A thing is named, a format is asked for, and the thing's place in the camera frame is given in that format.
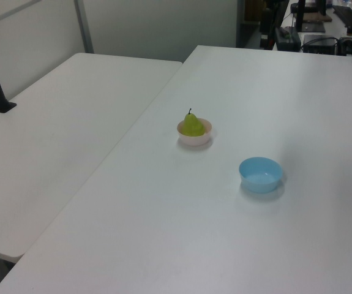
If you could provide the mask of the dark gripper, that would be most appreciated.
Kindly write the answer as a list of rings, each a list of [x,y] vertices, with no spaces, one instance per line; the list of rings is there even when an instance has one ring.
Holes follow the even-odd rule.
[[[260,38],[260,48],[266,49],[268,47],[269,50],[274,49],[279,29],[271,29],[273,19],[274,11],[272,9],[265,8],[262,10],[260,20],[260,32],[262,33]]]

